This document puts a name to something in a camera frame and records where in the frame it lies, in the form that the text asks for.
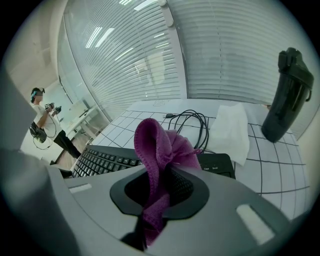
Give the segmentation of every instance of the white blinds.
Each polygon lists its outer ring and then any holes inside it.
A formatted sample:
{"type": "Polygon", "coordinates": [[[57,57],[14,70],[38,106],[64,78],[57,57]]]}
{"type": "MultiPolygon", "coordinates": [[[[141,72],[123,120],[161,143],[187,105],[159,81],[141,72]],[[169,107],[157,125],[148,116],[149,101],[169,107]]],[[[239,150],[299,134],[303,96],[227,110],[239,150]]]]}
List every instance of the white blinds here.
{"type": "Polygon", "coordinates": [[[271,104],[278,55],[302,52],[314,75],[312,99],[293,124],[298,138],[320,103],[318,55],[291,13],[277,1],[167,0],[184,48],[189,98],[271,104]]]}
{"type": "Polygon", "coordinates": [[[136,101],[180,98],[157,1],[70,0],[64,19],[82,77],[111,119],[136,101]]]}
{"type": "Polygon", "coordinates": [[[66,93],[73,103],[83,101],[88,108],[96,106],[72,55],[68,37],[66,34],[65,22],[62,19],[57,49],[58,73],[66,93]]]}

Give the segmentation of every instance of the man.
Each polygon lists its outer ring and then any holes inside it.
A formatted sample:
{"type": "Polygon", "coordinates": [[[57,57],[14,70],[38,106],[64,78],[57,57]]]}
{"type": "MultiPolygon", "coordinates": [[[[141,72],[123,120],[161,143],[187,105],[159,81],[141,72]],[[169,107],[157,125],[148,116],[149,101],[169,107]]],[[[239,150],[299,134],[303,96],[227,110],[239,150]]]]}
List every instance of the man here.
{"type": "Polygon", "coordinates": [[[57,112],[52,112],[52,107],[49,106],[47,109],[44,109],[40,106],[40,102],[43,100],[43,92],[39,88],[33,88],[31,92],[31,103],[32,107],[36,112],[36,117],[34,122],[39,128],[43,128],[47,137],[51,138],[56,144],[61,148],[66,150],[72,157],[77,159],[81,153],[77,148],[72,144],[70,139],[66,136],[66,133],[60,127],[59,123],[55,118],[53,118],[57,112]]]}

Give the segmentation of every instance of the floor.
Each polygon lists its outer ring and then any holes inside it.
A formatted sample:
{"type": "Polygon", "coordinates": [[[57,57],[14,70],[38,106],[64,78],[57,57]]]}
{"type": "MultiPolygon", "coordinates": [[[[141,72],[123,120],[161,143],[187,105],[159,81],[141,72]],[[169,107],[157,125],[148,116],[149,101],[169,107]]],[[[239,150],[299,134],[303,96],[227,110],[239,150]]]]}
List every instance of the floor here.
{"type": "MultiPolygon", "coordinates": [[[[79,152],[82,152],[85,149],[88,141],[89,137],[78,133],[72,140],[72,143],[79,150],[79,152]]],[[[68,152],[64,151],[58,159],[57,164],[61,167],[64,167],[66,170],[70,170],[75,161],[76,159],[74,159],[68,152]]]]}
{"type": "MultiPolygon", "coordinates": [[[[102,131],[109,123],[105,121],[104,118],[101,117],[100,114],[94,116],[89,122],[89,129],[98,135],[98,131],[102,131]]],[[[79,150],[80,153],[85,149],[87,143],[89,143],[89,137],[81,134],[78,134],[72,140],[73,145],[79,150]]],[[[66,170],[70,170],[72,165],[75,163],[76,159],[74,159],[68,152],[64,151],[61,157],[56,162],[61,167],[65,168],[66,170]]]]}

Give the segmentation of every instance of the white tissue paper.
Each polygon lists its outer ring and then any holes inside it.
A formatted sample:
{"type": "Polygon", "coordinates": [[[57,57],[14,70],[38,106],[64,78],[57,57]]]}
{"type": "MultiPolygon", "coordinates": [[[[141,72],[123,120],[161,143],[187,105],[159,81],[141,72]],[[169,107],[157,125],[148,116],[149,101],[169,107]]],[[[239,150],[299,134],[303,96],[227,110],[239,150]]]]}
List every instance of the white tissue paper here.
{"type": "Polygon", "coordinates": [[[249,152],[248,118],[244,106],[221,105],[210,128],[207,148],[215,153],[226,153],[232,161],[244,165],[249,152]]]}

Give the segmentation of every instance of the keyboard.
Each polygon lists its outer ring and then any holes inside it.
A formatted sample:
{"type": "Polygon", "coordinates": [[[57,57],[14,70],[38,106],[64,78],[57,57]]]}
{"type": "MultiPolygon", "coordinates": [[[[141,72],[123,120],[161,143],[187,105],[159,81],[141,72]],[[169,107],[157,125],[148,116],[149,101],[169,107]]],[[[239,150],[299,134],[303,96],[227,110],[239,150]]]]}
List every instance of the keyboard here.
{"type": "MultiPolygon", "coordinates": [[[[235,172],[227,154],[197,154],[201,169],[235,179],[235,172]]],[[[72,174],[75,178],[125,171],[142,165],[134,149],[87,145],[78,158],[72,174]]]]}

